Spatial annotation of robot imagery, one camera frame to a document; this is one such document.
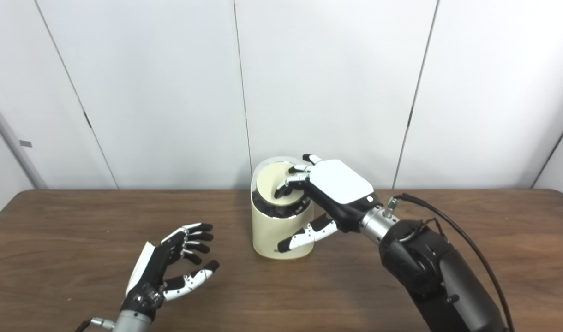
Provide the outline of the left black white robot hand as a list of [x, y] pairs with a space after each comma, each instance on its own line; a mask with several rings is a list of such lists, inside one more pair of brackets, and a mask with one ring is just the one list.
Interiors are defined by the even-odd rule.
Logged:
[[157, 246], [146, 242], [128, 281], [120, 309], [154, 321], [165, 302], [186, 296], [204, 284], [220, 267], [218, 261], [212, 260], [200, 269], [178, 277], [166, 279], [165, 273], [170, 265], [181, 259], [201, 265], [199, 254], [210, 252], [205, 242], [214, 239], [212, 229], [213, 225], [207, 223], [183, 225]]

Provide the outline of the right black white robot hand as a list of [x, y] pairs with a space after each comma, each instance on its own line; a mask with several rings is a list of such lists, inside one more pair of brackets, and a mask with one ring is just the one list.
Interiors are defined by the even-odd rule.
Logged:
[[294, 165], [279, 183], [274, 198], [301, 190], [307, 198], [323, 209], [317, 217], [277, 245], [279, 253], [318, 242], [336, 231], [359, 232], [364, 216], [381, 205], [372, 184], [341, 160], [323, 160], [304, 154], [307, 164]]

